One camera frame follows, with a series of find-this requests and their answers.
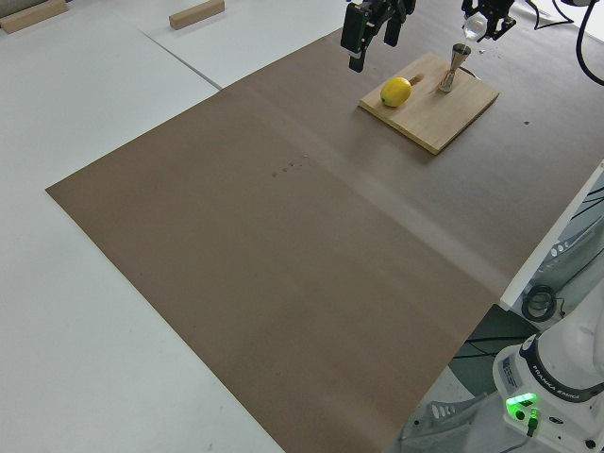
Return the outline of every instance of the wooden cutting board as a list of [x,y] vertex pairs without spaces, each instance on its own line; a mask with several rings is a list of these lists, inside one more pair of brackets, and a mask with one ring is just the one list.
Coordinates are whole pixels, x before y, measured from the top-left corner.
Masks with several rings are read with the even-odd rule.
[[461,70],[455,74],[453,90],[441,92],[438,84],[449,64],[434,54],[425,54],[393,75],[409,80],[423,75],[402,106],[392,108],[381,102],[382,85],[365,95],[359,105],[430,153],[439,154],[499,96],[496,89]]

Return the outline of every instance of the black band on robot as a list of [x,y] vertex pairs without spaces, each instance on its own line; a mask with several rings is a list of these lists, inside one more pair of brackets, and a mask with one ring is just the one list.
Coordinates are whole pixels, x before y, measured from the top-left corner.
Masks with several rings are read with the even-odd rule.
[[527,361],[528,369],[544,389],[569,403],[584,403],[604,392],[604,382],[589,389],[581,390],[567,387],[551,376],[539,358],[537,351],[538,338],[538,336],[535,336],[527,349],[521,347],[520,356]]

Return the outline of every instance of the metal jigger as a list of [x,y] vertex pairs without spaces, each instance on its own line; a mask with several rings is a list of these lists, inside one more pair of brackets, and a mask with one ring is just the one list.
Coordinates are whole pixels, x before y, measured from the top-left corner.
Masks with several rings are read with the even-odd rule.
[[468,58],[472,52],[472,49],[465,44],[454,44],[453,52],[451,57],[451,67],[446,72],[445,78],[441,81],[438,86],[442,92],[450,92],[453,86],[453,78],[455,77],[455,71],[463,64],[465,59]]

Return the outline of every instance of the jigger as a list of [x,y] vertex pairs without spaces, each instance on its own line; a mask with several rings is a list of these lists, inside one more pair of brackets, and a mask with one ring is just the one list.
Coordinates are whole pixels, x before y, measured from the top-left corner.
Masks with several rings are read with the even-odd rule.
[[472,49],[465,44],[454,44],[451,56],[451,67],[446,72],[445,78],[441,81],[438,86],[442,92],[450,92],[453,85],[453,78],[455,78],[455,71],[463,64],[465,59],[468,58],[472,52]]

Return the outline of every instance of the wooden block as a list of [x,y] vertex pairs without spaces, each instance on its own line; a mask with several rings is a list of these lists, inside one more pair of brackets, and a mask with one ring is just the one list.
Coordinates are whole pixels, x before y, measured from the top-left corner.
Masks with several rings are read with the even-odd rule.
[[434,54],[425,54],[396,74],[409,80],[424,76],[402,106],[382,104],[382,85],[365,95],[359,105],[430,153],[438,154],[499,96],[497,90],[461,70],[455,74],[453,90],[441,92],[438,85],[449,64]]
[[0,19],[0,26],[7,33],[13,33],[50,17],[57,16],[68,9],[65,0],[48,0],[35,7],[3,17]]
[[223,12],[225,10],[225,0],[208,0],[207,2],[197,5],[184,11],[177,12],[170,16],[170,26],[174,30],[194,24],[204,19]]

